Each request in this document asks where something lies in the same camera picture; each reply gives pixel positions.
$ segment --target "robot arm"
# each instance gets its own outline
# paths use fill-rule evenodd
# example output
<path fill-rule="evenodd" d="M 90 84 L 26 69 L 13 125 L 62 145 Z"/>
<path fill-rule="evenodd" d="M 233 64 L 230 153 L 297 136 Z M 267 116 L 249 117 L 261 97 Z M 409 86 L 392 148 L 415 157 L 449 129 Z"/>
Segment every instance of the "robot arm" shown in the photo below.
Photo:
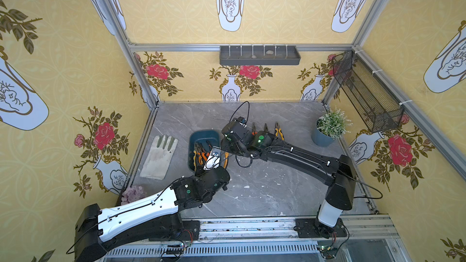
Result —
<path fill-rule="evenodd" d="M 75 227 L 75 262 L 96 261 L 134 241 L 176 239 L 183 230 L 179 212 L 211 201 L 229 181 L 230 174 L 219 166 L 201 176 L 175 180 L 159 193 L 123 206 L 86 207 Z"/>
<path fill-rule="evenodd" d="M 233 119 L 222 133 L 222 149 L 252 159 L 278 162 L 309 174 L 329 186 L 315 227 L 333 228 L 343 210 L 352 208 L 354 176 L 348 157 L 326 157 L 295 147 L 275 135 L 260 131 L 255 136 L 244 118 Z M 166 189 L 127 205 L 100 209 L 86 207 L 75 227 L 75 262 L 92 262 L 115 247 L 147 238 L 176 239 L 183 230 L 179 212 L 212 200 L 226 190 L 230 175 L 217 166 L 200 176 L 179 178 Z"/>
<path fill-rule="evenodd" d="M 312 153 L 265 131 L 253 135 L 242 117 L 227 124 L 222 134 L 222 149 L 231 154 L 282 163 L 329 186 L 318 214 L 320 223 L 332 228 L 344 210 L 352 209 L 356 182 L 349 157 L 336 159 Z"/>

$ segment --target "work glove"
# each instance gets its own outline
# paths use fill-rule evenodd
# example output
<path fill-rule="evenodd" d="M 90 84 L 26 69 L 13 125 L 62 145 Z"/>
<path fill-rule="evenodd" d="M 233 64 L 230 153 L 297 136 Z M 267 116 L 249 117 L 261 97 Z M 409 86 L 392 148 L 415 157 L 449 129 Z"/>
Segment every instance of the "work glove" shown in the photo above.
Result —
<path fill-rule="evenodd" d="M 172 136 L 156 136 L 139 176 L 158 180 L 165 178 L 177 144 L 178 139 Z"/>

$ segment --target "wall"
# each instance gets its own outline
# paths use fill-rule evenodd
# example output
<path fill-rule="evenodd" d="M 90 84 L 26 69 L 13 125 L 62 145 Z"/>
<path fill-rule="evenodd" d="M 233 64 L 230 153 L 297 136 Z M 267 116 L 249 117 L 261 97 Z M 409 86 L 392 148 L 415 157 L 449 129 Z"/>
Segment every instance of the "wall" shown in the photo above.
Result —
<path fill-rule="evenodd" d="M 378 135 L 368 133 L 342 90 L 331 107 L 342 109 L 351 119 L 353 125 L 344 139 L 364 182 L 383 193 L 376 205 L 390 215 L 411 259 L 447 261 L 444 251 L 451 247 L 441 239 L 458 245 L 465 238 L 466 182 L 409 116 L 402 118 L 400 128 Z M 371 194 L 380 196 L 372 189 Z M 455 250 L 464 254 L 465 249 Z"/>
<path fill-rule="evenodd" d="M 466 0 L 390 0 L 364 49 L 466 154 L 465 20 Z"/>
<path fill-rule="evenodd" d="M 466 61 L 464 36 L 455 35 L 466 24 L 461 23 L 465 2 L 390 0 L 363 46 L 463 152 L 465 86 L 459 81 Z M 455 44 L 448 45 L 452 38 Z M 438 57 L 445 46 L 451 49 Z M 466 182 L 409 116 L 396 130 L 367 134 L 344 92 L 339 100 L 331 106 L 345 110 L 354 123 L 344 138 L 362 178 L 383 192 L 376 204 L 390 214 L 411 259 L 439 262 L 458 256 L 457 261 L 466 261 L 461 240 L 466 233 Z"/>
<path fill-rule="evenodd" d="M 222 101 L 222 92 L 231 89 L 231 100 L 268 101 L 322 99 L 333 73 L 329 61 L 340 53 L 301 52 L 296 66 L 221 67 L 217 52 L 140 52 L 138 57 L 160 100 Z"/>
<path fill-rule="evenodd" d="M 149 111 L 89 0 L 1 0 L 0 23 L 0 260 L 55 249 L 50 261 L 71 261 L 79 215 L 115 204 L 108 189 L 124 179 Z M 106 162 L 93 169 L 98 155 Z"/>
<path fill-rule="evenodd" d="M 318 44 L 351 43 L 373 0 L 119 1 L 134 43 Z"/>

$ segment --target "black wire basket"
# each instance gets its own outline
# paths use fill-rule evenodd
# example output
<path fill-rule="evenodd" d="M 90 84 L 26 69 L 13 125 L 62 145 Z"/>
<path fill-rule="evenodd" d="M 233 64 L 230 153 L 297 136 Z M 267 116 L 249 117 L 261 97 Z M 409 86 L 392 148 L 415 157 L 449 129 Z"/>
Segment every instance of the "black wire basket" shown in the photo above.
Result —
<path fill-rule="evenodd" d="M 335 56 L 333 74 L 372 133 L 397 128 L 404 108 L 352 50 Z"/>

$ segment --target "marble tabletop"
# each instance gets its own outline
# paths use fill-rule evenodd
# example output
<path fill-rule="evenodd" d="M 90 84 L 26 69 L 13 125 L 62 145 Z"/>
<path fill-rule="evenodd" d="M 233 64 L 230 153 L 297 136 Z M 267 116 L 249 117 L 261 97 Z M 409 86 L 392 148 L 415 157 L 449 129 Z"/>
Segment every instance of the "marble tabletop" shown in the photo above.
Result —
<path fill-rule="evenodd" d="M 228 123 L 238 103 L 162 103 L 150 132 L 134 185 L 143 186 L 152 195 L 175 179 L 193 175 L 188 168 L 188 142 L 190 135 L 199 130 L 214 129 L 220 133 Z M 247 104 L 236 113 L 246 117 Z M 279 122 L 285 141 L 303 149 L 331 157 L 340 157 L 343 150 L 338 142 L 329 147 L 318 147 L 312 142 L 313 123 L 322 116 L 324 108 L 320 102 L 251 103 L 248 124 L 256 123 L 263 129 L 267 123 L 273 131 Z M 152 140 L 157 135 L 178 138 L 168 172 L 163 180 L 139 176 Z M 249 159 L 238 158 L 242 166 Z M 229 159 L 228 190 L 218 191 L 212 201 L 202 208 L 191 208 L 181 212 L 182 217 L 230 217 L 230 216 L 280 216 L 315 215 L 324 200 L 327 186 L 315 178 L 286 165 L 254 160 L 249 168 L 241 168 L 234 158 Z M 354 199 L 353 209 L 343 214 L 369 214 L 363 199 Z"/>

